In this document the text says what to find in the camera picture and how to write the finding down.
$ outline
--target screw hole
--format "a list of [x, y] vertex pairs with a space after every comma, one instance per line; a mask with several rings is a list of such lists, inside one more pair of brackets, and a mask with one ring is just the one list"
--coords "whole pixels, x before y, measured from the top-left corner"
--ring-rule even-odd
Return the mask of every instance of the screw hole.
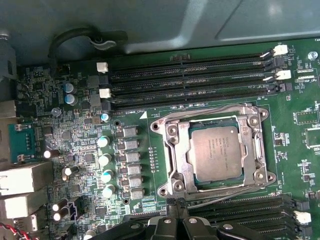
[[160, 191], [160, 195], [161, 195], [161, 196], [167, 195], [167, 190], [162, 189], [162, 190]]
[[125, 200], [122, 201], [122, 203], [123, 203], [124, 205], [128, 205], [128, 204], [130, 203], [130, 201], [129, 201], [128, 199], [125, 199]]

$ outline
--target capacitor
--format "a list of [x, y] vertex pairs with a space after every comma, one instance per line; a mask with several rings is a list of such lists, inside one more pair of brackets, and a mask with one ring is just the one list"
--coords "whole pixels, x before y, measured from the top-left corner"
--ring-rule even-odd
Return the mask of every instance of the capacitor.
[[63, 85], [63, 91], [67, 94], [75, 94], [77, 92], [77, 88], [68, 82]]
[[67, 94], [65, 97], [64, 97], [64, 101], [66, 104], [69, 104], [71, 106], [74, 106], [78, 103], [78, 97], [77, 96], [74, 96], [72, 94]]
[[67, 216], [68, 214], [69, 214], [69, 208], [64, 206], [53, 215], [53, 219], [55, 221], [60, 221], [63, 217]]
[[59, 107], [54, 107], [51, 110], [51, 114], [54, 117], [59, 117], [61, 115], [61, 109]]
[[71, 176], [72, 174], [76, 174], [79, 172], [78, 166], [70, 166], [64, 169], [64, 174], [67, 176]]
[[114, 177], [114, 173], [108, 169], [102, 173], [101, 180], [102, 180], [102, 182], [104, 182], [106, 184], [106, 183], [110, 182], [113, 177]]
[[114, 194], [116, 191], [115, 186], [108, 184], [105, 186], [105, 188], [102, 190], [102, 196], [106, 199], [111, 198], [112, 194]]
[[26, 84], [18, 83], [18, 84], [16, 85], [16, 89], [17, 89], [18, 91], [20, 91], [20, 92], [26, 92], [26, 91], [29, 90], [29, 87], [28, 87], [28, 85], [26, 85]]
[[60, 151], [58, 149], [46, 150], [43, 153], [45, 159], [56, 158], [60, 156]]
[[17, 94], [17, 98], [18, 98], [19, 100], [25, 100], [25, 101], [27, 101], [27, 100], [29, 100], [30, 96], [29, 96], [28, 93], [19, 92], [19, 93]]
[[100, 116], [100, 118], [101, 118], [101, 121], [103, 121], [103, 122], [108, 122], [108, 121], [110, 121], [111, 116], [110, 116], [108, 113], [103, 113], [103, 114]]
[[60, 209], [62, 209], [63, 207], [65, 207], [68, 204], [68, 199], [66, 198], [62, 198], [60, 201], [58, 201], [57, 203], [53, 204], [52, 206], [52, 210], [57, 212]]
[[97, 144], [99, 148], [104, 148], [110, 143], [110, 138], [107, 136], [102, 136], [98, 139]]
[[88, 230], [88, 231], [86, 231], [86, 233], [85, 233], [85, 235], [84, 235], [84, 237], [83, 237], [83, 240], [91, 239], [91, 238], [93, 238], [93, 237], [96, 236], [96, 235], [97, 235], [97, 234], [96, 234], [95, 231], [93, 231], [93, 230]]
[[106, 166], [111, 161], [111, 155], [109, 153], [105, 153], [99, 157], [98, 162], [101, 167]]

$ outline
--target connector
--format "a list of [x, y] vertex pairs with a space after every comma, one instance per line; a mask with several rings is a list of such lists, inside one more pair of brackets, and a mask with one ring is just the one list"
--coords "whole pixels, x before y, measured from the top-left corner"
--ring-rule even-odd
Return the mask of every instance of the connector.
[[291, 71], [290, 70], [281, 70], [275, 74], [277, 80], [286, 80], [291, 79]]
[[311, 214], [305, 211], [293, 211], [295, 219], [302, 225], [311, 223]]
[[48, 202], [47, 188], [36, 192], [6, 196], [0, 200], [0, 218], [15, 219], [28, 217]]
[[107, 73], [109, 71], [108, 69], [108, 63], [107, 62], [97, 62], [96, 63], [96, 70], [99, 72], [99, 73]]
[[0, 195], [34, 193], [54, 180], [51, 161], [27, 163], [0, 172]]
[[287, 45], [277, 45], [273, 48], [273, 56], [285, 55], [288, 52]]
[[110, 88], [101, 88], [99, 89], [99, 94], [101, 99], [111, 99], [111, 90]]

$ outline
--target ram slot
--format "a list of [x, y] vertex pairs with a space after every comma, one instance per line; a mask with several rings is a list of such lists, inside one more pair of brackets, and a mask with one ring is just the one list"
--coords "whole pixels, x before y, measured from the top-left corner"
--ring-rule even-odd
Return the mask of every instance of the ram slot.
[[205, 62], [214, 62], [214, 61], [227, 61], [227, 60], [237, 60], [237, 59], [257, 59], [258, 61], [268, 59], [272, 56], [272, 49], [269, 49], [267, 52], [259, 52], [259, 53], [251, 53], [251, 54], [240, 54], [240, 55], [227, 55], [227, 56], [219, 56], [219, 57], [207, 57], [200, 59], [182, 59], [182, 60], [172, 60], [172, 61], [164, 61], [161, 63], [153, 63], [153, 64], [143, 64], [129, 67], [118, 67], [112, 68], [112, 72], [118, 74], [119, 72], [139, 70], [143, 71], [148, 68], [158, 68], [158, 67], [170, 67], [170, 66], [179, 66], [181, 64], [196, 64], [196, 63], [205, 63]]

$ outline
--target green circuit board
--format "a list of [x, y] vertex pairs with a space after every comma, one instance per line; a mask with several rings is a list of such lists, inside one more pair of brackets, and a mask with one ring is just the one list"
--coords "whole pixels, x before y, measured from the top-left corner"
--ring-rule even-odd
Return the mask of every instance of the green circuit board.
[[[180, 50], [174, 52], [151, 53], [134, 56], [120, 56], [106, 59], [109, 66], [132, 67], [146, 64], [169, 62], [175, 58], [203, 59], [212, 56], [240, 55], [263, 52], [273, 48], [278, 42], [222, 46], [212, 48]], [[258, 197], [270, 194], [289, 194], [293, 198], [310, 201], [313, 240], [320, 238], [320, 83], [319, 60], [309, 60], [308, 53], [320, 51], [320, 38], [282, 41], [288, 46], [284, 60], [291, 70], [291, 79], [284, 80], [286, 91], [274, 95], [238, 98], [221, 101], [199, 101], [170, 106], [146, 107], [139, 110], [115, 112], [109, 122], [101, 123], [102, 110], [99, 99], [97, 61], [79, 61], [65, 64], [60, 77], [49, 77], [48, 66], [23, 67], [19, 69], [19, 81], [28, 85], [29, 99], [36, 105], [37, 120], [33, 123], [36, 138], [36, 155], [42, 157], [44, 150], [59, 149], [63, 155], [54, 158], [54, 183], [49, 186], [49, 200], [52, 205], [64, 197], [85, 196], [86, 213], [75, 223], [77, 236], [82, 239], [88, 229], [98, 227], [109, 229], [121, 223], [125, 215], [151, 213], [165, 209], [165, 199], [157, 194], [164, 184], [166, 163], [162, 138], [150, 130], [154, 120], [169, 113], [220, 107], [233, 103], [251, 103], [265, 108], [269, 117], [263, 121], [263, 141], [267, 169], [276, 174], [277, 180], [266, 189], [244, 196]], [[77, 88], [78, 103], [74, 106], [64, 102], [63, 84], [71, 83]], [[60, 108], [61, 115], [53, 117], [52, 108]], [[52, 134], [44, 128], [52, 126]], [[114, 155], [119, 127], [136, 126], [139, 142], [140, 164], [144, 197], [139, 200], [124, 200], [118, 187], [118, 166], [113, 159], [101, 167], [98, 158], [102, 154]], [[101, 136], [110, 138], [111, 144], [98, 148]], [[78, 165], [80, 172], [69, 181], [62, 180], [62, 168]], [[115, 194], [110, 199], [102, 197], [105, 184], [101, 174], [112, 170], [116, 175], [110, 183], [115, 186]], [[55, 235], [57, 228], [67, 224], [63, 219], [58, 223], [51, 218], [50, 231]]]

